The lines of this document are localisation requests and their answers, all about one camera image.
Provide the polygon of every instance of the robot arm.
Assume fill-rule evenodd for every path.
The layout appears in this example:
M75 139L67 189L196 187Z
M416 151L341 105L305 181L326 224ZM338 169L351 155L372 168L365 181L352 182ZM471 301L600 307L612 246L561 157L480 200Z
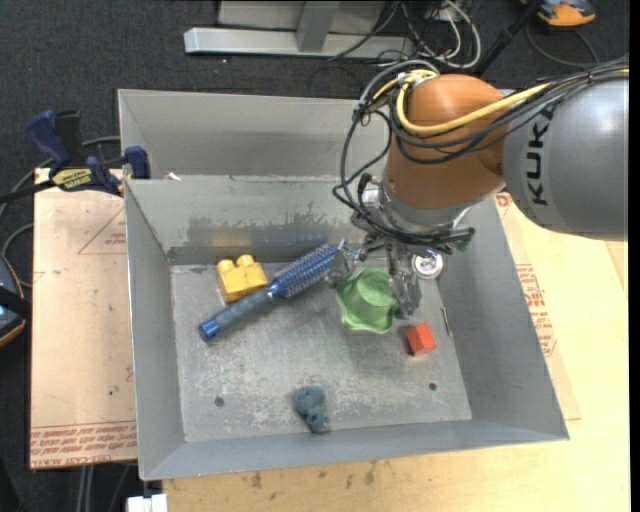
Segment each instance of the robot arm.
M420 300L415 277L437 275L439 259L473 236L473 226L463 225L466 212L505 186L547 229L626 238L628 91L628 59L508 96L422 61L374 77L354 113L334 189L366 235L359 250L340 252L330 282L384 249L400 313L410 315ZM385 119L390 139L348 175L351 137L371 115ZM381 177L365 172L385 156Z

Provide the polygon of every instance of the black carpet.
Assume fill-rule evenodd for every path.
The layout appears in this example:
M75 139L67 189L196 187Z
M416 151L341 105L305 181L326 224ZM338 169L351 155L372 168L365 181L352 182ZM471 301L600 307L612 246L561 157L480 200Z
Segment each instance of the black carpet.
M522 13L516 0L474 4L485 50ZM549 33L534 20L531 37L543 50L567 61L592 62L593 54L605 61L627 53L630 1L593 4L597 18L579 33ZM314 58L185 55L183 33L210 26L214 19L215 2L204 1L0 0L0 195L44 159L24 128L46 108L79 110L83 135L90 139L118 134L120 88L356 98L376 73L374 66L349 59L329 66ZM401 20L394 21L387 32L404 30ZM576 70L535 50L523 30L483 78L498 88L521 88L539 77ZM32 208L30 198L9 205L0 219L0 244L32 222ZM27 231L8 252L25 278L31 270L31 248ZM75 510L80 470L28 470L29 353L28 332L0 349L0 458L27 510ZM107 510L123 469L96 467L92 510ZM129 470L125 476L122 496L144 491L135 473ZM4 510L0 499L0 512Z

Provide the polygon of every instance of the small red block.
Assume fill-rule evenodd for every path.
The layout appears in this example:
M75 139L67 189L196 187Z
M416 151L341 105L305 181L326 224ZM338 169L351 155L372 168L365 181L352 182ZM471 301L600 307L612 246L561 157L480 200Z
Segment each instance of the small red block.
M407 329L407 340L414 356L428 354L436 348L436 342L427 324L418 324Z

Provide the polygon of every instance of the green cup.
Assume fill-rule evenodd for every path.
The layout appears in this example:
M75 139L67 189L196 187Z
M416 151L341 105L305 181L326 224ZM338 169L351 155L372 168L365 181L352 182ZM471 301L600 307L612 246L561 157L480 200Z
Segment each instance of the green cup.
M336 286L342 322L350 329L383 334L391 329L398 301L389 286L384 268L365 268Z

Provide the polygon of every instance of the cardboard sheet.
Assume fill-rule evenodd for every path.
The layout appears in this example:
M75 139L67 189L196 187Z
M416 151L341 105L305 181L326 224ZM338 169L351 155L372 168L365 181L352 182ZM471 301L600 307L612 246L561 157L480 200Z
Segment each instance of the cardboard sheet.
M32 469L137 457L126 264L121 198L35 196Z

